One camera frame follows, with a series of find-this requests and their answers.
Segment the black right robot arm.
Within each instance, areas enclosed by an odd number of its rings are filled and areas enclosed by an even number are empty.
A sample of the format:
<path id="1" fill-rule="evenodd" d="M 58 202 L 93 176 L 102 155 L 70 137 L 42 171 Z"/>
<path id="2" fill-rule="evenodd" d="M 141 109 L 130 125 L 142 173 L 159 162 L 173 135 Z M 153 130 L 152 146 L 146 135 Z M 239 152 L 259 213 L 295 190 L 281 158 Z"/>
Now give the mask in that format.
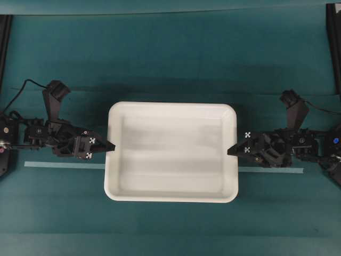
<path id="1" fill-rule="evenodd" d="M 278 129 L 246 132 L 244 138 L 227 150 L 229 156 L 243 158 L 263 168 L 287 168 L 293 159 L 319 165 L 340 185 L 340 129 Z"/>

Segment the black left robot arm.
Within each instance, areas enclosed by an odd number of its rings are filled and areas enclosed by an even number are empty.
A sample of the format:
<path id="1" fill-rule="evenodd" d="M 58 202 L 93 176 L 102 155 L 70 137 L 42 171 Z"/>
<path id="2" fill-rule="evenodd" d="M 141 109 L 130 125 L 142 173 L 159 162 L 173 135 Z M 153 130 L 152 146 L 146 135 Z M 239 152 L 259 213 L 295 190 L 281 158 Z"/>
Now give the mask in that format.
<path id="1" fill-rule="evenodd" d="M 94 154 L 115 151 L 116 146 L 98 133 L 73 126 L 69 121 L 26 119 L 18 112 L 1 114 L 1 176 L 9 171 L 11 153 L 51 148 L 57 157 L 89 160 Z"/>

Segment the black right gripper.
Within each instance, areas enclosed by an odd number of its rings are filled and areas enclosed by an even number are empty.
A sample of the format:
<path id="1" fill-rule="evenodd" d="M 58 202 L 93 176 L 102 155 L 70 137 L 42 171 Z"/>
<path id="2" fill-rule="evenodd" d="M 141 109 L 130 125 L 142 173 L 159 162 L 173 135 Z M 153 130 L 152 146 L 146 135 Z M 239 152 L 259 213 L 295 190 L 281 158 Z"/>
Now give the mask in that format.
<path id="1" fill-rule="evenodd" d="M 245 142 L 233 145 L 227 150 L 229 156 L 254 158 L 261 167 L 290 167 L 292 157 L 289 152 L 288 129 L 277 129 L 266 132 L 246 132 Z"/>

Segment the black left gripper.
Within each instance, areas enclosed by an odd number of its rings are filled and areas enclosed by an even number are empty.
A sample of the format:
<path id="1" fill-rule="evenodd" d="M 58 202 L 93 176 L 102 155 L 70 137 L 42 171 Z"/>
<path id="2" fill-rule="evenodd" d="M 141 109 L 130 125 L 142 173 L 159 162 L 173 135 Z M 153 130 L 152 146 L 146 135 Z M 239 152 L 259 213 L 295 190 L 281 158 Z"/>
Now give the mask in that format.
<path id="1" fill-rule="evenodd" d="M 115 145 L 98 133 L 73 126 L 68 121 L 46 121 L 45 126 L 48 132 L 45 145 L 58 157 L 89 160 L 95 153 L 115 151 Z"/>

